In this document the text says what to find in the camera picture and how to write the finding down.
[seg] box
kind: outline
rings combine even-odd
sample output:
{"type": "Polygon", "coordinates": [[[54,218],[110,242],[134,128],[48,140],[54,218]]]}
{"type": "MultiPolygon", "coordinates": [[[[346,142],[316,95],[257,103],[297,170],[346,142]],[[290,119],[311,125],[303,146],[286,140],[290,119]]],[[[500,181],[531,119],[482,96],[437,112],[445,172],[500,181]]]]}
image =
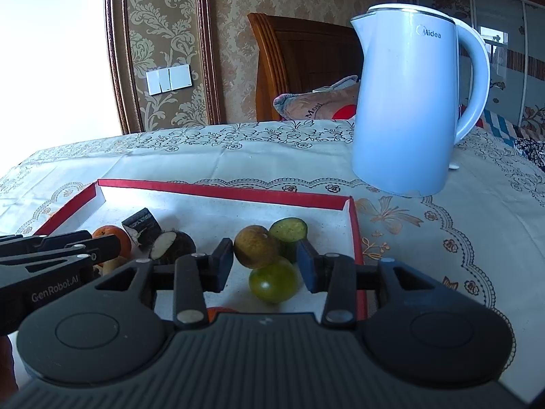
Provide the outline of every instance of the box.
{"type": "MultiPolygon", "coordinates": [[[[224,237],[234,240],[248,225],[269,228],[281,218],[299,217],[309,225],[308,239],[318,253],[336,252],[363,264],[354,200],[323,194],[219,186],[100,179],[70,199],[36,231],[50,235],[121,222],[148,208],[163,230],[181,230],[192,237],[200,253],[210,254],[224,237]]],[[[133,247],[133,256],[145,257],[133,247]]],[[[311,294],[302,281],[298,293],[278,305],[255,297],[248,286],[250,269],[235,258],[225,289],[205,292],[208,307],[226,306],[245,313],[313,312],[321,319],[326,293],[311,294]]],[[[155,312],[172,319],[172,291],[157,292],[155,312]]],[[[363,291],[358,292],[358,319],[366,318],[363,291]]]]}

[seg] cut cucumber piece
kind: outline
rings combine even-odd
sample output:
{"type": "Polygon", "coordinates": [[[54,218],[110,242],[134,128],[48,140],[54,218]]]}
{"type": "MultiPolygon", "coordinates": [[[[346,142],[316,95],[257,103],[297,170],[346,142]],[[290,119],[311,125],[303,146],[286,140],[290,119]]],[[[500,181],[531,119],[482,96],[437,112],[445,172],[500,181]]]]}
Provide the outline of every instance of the cut cucumber piece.
{"type": "Polygon", "coordinates": [[[309,227],[301,218],[289,217],[279,219],[269,229],[269,235],[274,236],[280,243],[280,255],[292,263],[296,262],[295,244],[307,238],[309,227]]]}

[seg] wooden headboard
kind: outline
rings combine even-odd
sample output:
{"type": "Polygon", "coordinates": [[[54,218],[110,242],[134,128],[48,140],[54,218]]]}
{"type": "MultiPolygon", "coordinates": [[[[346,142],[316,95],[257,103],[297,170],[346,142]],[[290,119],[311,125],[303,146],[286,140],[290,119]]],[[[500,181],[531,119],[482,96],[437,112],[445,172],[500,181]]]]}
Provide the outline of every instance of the wooden headboard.
{"type": "Polygon", "coordinates": [[[248,14],[260,48],[255,89],[257,121],[281,120],[273,100],[310,92],[349,75],[361,76],[363,53],[346,26],[299,18],[248,14]]]}

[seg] ribbed black surface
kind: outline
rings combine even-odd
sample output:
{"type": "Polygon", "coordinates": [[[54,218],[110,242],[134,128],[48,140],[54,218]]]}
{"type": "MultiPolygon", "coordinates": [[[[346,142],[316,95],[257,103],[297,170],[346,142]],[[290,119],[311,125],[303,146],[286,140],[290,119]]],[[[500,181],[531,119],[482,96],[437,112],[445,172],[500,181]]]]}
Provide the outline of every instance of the ribbed black surface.
{"type": "Polygon", "coordinates": [[[367,358],[351,333],[313,315],[220,314],[178,333],[151,367],[117,384],[61,388],[40,381],[6,409],[472,409],[522,408],[501,385],[458,391],[397,380],[367,358]]]}

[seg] red circle on pillow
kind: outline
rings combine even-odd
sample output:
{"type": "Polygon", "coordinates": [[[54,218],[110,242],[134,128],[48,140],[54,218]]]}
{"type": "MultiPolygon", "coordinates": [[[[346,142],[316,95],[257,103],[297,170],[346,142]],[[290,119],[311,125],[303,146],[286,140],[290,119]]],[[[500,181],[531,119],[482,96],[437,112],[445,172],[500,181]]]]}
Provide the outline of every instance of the red circle on pillow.
{"type": "Polygon", "coordinates": [[[348,120],[356,114],[356,105],[346,105],[333,114],[332,120],[348,120]]]}

